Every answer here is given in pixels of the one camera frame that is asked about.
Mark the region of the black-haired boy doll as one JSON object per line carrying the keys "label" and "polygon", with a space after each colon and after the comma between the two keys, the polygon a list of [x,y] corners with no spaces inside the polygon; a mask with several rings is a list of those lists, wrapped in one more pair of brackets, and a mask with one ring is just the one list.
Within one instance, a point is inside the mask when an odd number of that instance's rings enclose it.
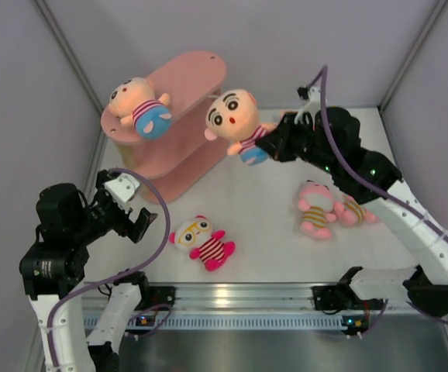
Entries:
{"label": "black-haired boy doll", "polygon": [[228,156],[239,156],[246,165],[263,163],[269,157],[256,141],[277,128],[261,122],[254,96],[245,89],[232,89],[215,97],[205,116],[205,138],[229,142]]}

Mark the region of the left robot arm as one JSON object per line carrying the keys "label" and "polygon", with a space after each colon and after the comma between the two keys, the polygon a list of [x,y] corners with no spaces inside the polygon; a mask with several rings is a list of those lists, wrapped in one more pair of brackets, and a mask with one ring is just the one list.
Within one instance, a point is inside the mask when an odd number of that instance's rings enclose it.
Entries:
{"label": "left robot arm", "polygon": [[119,346],[131,314],[148,306],[151,291],[146,275],[128,272],[110,280],[105,310],[90,335],[84,330],[81,296],[88,246],[114,231],[138,243],[156,214],[142,208],[130,219],[130,201],[140,181],[126,172],[97,175],[93,202],[71,183],[40,192],[36,240],[19,263],[26,296],[41,331],[48,371],[117,371]]}

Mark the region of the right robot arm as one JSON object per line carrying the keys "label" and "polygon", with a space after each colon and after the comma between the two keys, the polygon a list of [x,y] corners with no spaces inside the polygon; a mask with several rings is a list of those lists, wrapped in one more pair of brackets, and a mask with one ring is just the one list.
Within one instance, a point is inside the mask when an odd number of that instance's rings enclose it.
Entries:
{"label": "right robot arm", "polygon": [[315,115],[286,112],[257,145],[277,162],[303,160],[325,171],[414,257],[415,265],[404,269],[350,268],[336,285],[341,304],[354,308],[364,300],[396,300],[433,317],[448,315],[448,232],[417,201],[384,154],[362,147],[356,117],[340,107]]}

